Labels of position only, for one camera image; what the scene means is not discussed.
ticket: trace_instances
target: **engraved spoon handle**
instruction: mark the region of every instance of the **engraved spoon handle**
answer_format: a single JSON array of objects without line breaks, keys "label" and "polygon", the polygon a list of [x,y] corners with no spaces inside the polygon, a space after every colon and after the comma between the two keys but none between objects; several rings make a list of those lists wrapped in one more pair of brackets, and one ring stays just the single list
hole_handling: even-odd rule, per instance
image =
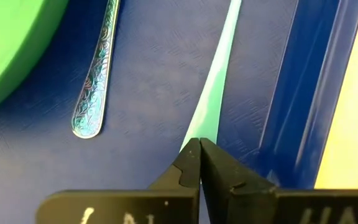
[{"label": "engraved spoon handle", "polygon": [[102,127],[119,1],[107,3],[98,44],[71,119],[79,138],[95,137]]}]

